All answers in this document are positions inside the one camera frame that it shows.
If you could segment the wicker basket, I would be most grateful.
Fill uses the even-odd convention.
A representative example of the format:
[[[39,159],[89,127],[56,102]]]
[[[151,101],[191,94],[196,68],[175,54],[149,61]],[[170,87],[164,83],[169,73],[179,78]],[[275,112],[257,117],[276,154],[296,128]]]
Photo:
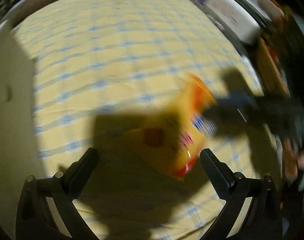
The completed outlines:
[[[258,40],[256,61],[257,71],[265,91],[283,98],[290,98],[289,89],[283,81],[281,73],[273,61],[263,38]]]

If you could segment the white floral tissue box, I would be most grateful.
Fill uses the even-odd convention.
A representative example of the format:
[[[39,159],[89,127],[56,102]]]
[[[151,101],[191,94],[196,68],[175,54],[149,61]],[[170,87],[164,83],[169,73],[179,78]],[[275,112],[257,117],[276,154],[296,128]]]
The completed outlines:
[[[205,9],[241,42],[252,44],[261,33],[257,21],[234,0],[206,0]]]

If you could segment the white cardboard storage box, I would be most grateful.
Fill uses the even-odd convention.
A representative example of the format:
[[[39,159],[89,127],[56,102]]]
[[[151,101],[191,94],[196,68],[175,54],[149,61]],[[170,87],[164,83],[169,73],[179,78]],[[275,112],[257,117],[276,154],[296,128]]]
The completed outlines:
[[[25,179],[45,176],[32,120],[34,69],[11,24],[0,24],[0,226],[11,239]]]

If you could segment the yellow sulfur soap packet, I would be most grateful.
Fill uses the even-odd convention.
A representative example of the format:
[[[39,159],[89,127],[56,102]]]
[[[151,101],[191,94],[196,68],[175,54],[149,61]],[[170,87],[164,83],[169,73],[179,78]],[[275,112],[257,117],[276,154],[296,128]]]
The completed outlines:
[[[157,172],[183,181],[217,128],[203,112],[217,100],[195,75],[159,112],[123,135],[130,150]]]

